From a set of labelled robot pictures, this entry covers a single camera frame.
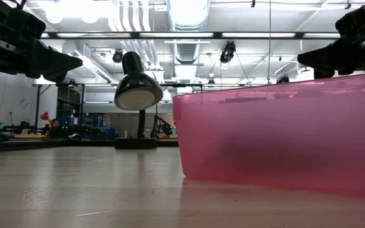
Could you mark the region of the pink translucent plastic bin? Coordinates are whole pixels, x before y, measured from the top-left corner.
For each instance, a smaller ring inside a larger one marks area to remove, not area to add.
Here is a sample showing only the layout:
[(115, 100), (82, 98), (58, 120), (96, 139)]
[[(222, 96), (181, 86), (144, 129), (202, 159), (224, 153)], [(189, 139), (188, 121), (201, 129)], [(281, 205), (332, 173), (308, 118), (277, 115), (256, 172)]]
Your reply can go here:
[(365, 197), (365, 74), (179, 95), (190, 179)]

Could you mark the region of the black aluminium table frame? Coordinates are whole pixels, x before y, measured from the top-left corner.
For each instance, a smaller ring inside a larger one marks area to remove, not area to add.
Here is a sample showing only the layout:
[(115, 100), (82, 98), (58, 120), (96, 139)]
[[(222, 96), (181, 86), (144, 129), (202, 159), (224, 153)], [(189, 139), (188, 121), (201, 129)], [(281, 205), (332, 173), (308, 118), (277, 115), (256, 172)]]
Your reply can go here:
[(0, 152), (29, 149), (63, 148), (63, 147), (114, 147), (115, 149), (155, 149), (158, 147), (178, 147), (176, 140), (156, 139), (117, 139), (115, 141), (5, 141), (0, 142)]

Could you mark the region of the black background workstation frame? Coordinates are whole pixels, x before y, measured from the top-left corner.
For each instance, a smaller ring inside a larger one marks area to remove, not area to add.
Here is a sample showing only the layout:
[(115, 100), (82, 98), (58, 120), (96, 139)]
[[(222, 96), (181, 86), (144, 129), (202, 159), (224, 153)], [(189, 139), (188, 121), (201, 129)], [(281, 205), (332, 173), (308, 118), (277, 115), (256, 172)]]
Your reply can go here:
[[(80, 111), (79, 113), (138, 113), (138, 111), (124, 111), (115, 107), (114, 95), (118, 84), (91, 84), (91, 83), (59, 83), (59, 84), (32, 84), (37, 87), (37, 98), (52, 87), (73, 89), (80, 94)], [(199, 89), (204, 92), (205, 84), (160, 84), (165, 92), (167, 89)], [(146, 114), (171, 113), (172, 100), (162, 99), (158, 104), (146, 109)]]

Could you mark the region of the silver ceiling air duct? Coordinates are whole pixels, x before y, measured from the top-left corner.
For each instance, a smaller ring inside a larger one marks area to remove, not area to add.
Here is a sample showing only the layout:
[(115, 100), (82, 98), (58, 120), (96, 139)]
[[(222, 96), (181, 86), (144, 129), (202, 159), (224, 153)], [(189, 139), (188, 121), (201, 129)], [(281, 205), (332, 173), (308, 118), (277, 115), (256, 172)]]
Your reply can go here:
[[(173, 32), (203, 32), (206, 29), (210, 0), (166, 0), (169, 28)], [(173, 52), (180, 64), (193, 64), (201, 44), (174, 44)]]

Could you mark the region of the black overhead light bar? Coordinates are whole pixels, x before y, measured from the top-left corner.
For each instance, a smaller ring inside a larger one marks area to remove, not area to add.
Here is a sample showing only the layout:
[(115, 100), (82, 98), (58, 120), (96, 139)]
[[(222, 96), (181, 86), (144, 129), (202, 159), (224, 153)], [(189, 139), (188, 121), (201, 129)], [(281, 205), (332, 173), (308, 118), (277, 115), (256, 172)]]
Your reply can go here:
[(45, 32), (43, 39), (51, 40), (110, 40), (110, 39), (248, 39), (248, 40), (335, 40), (335, 32)]

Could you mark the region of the person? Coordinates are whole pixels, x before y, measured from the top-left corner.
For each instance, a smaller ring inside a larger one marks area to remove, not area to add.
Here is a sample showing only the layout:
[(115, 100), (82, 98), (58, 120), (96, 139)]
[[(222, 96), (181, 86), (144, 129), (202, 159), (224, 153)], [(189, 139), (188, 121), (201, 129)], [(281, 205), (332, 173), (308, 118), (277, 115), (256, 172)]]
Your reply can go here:
[(57, 139), (57, 138), (59, 138), (60, 130), (61, 130), (60, 122), (57, 119), (52, 119), (50, 121), (50, 127), (49, 127), (49, 130), (47, 131), (47, 133), (45, 135), (45, 138), (46, 139)]

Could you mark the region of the black desk lamp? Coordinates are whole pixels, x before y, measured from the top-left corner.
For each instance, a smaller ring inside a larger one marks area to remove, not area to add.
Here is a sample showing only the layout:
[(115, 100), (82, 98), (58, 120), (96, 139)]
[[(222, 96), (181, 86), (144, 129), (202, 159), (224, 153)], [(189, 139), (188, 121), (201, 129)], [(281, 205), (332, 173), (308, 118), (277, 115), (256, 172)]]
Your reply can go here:
[(153, 149), (156, 142), (153, 138), (144, 136), (146, 109), (155, 106), (163, 99), (160, 84), (148, 76), (143, 68), (140, 55), (133, 51), (122, 57), (124, 76), (117, 84), (114, 104), (124, 111), (139, 113), (136, 138), (123, 137), (115, 140), (116, 149)]

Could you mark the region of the blue storage bins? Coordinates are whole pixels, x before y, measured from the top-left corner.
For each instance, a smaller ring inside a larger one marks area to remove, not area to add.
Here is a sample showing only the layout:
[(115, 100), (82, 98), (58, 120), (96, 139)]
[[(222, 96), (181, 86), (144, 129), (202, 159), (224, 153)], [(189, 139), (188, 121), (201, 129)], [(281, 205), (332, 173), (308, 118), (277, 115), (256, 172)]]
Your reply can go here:
[(110, 121), (104, 117), (91, 119), (87, 125), (88, 137), (93, 141), (114, 141), (118, 138), (118, 132), (110, 127)]

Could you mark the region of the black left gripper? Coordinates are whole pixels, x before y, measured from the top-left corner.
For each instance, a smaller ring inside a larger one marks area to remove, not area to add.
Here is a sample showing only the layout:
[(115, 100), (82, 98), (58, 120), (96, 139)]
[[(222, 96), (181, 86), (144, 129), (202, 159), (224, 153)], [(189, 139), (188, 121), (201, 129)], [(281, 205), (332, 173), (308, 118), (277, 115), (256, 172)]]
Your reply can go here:
[[(46, 25), (23, 10), (27, 0), (0, 0), (0, 72), (50, 82), (63, 82), (67, 72), (81, 67), (80, 58), (58, 52), (41, 38)], [(29, 58), (32, 56), (32, 70)]]

